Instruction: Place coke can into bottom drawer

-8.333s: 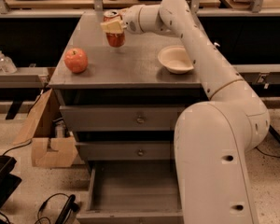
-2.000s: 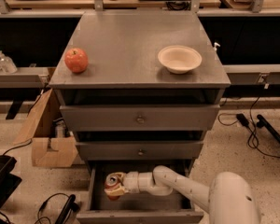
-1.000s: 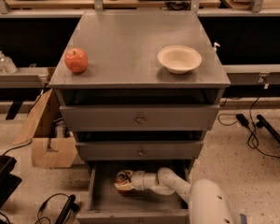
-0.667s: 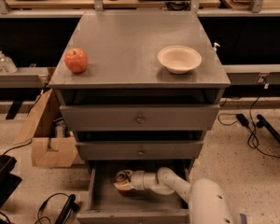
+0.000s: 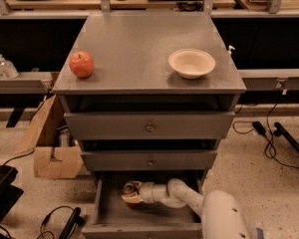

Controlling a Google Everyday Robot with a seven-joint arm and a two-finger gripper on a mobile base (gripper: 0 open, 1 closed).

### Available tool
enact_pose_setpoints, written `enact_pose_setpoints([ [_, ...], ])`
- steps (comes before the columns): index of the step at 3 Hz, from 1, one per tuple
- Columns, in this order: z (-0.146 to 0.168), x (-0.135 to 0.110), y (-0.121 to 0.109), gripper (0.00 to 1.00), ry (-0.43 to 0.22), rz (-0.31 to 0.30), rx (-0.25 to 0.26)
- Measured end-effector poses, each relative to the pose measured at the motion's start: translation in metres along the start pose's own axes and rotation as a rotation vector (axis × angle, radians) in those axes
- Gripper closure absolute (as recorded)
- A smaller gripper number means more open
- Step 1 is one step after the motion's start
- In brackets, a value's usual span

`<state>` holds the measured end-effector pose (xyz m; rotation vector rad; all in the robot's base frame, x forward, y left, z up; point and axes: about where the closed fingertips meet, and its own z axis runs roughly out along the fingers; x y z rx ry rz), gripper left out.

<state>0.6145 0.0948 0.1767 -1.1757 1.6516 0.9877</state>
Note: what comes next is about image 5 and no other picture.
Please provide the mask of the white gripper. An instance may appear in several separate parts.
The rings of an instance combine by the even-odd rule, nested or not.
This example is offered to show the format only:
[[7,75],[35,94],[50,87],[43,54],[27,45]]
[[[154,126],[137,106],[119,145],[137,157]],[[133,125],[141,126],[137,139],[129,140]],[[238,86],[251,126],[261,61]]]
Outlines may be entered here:
[[154,203],[153,187],[154,187],[153,182],[142,183],[141,181],[128,181],[128,182],[126,182],[124,188],[139,188],[140,196],[138,196],[138,195],[133,195],[133,196],[123,195],[122,200],[125,203],[130,203],[130,204],[139,204],[141,202]]

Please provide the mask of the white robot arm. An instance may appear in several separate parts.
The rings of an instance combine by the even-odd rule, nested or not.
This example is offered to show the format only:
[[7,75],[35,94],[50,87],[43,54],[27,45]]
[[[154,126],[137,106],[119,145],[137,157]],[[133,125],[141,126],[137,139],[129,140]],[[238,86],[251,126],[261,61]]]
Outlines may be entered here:
[[159,202],[170,208],[188,206],[201,220],[203,239],[264,239],[263,230],[250,224],[237,200],[222,190],[203,196],[178,178],[167,184],[128,181],[122,200],[126,204]]

